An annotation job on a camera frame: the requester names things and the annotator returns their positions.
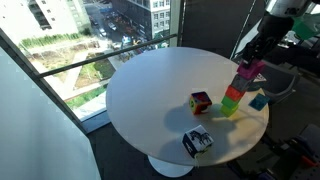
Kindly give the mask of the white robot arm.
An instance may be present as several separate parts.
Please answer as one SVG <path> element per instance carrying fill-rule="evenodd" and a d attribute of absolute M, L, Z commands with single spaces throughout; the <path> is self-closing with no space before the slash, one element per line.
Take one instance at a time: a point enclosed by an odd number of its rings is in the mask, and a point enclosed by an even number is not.
<path fill-rule="evenodd" d="M 269 0 L 258 24 L 257 34 L 243 49 L 242 62 L 249 67 L 261 60 L 293 28 L 294 19 L 304 15 L 311 3 L 319 0 Z"/>

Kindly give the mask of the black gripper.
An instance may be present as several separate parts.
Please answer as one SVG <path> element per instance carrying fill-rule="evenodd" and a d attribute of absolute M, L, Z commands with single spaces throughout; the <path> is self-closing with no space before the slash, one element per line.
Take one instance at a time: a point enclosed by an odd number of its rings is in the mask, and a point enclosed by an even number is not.
<path fill-rule="evenodd" d="M 251 64 L 254 59 L 261 60 L 280 42 L 293 24 L 291 17 L 278 17 L 265 12 L 257 28 L 258 34 L 243 49 L 243 62 Z"/>

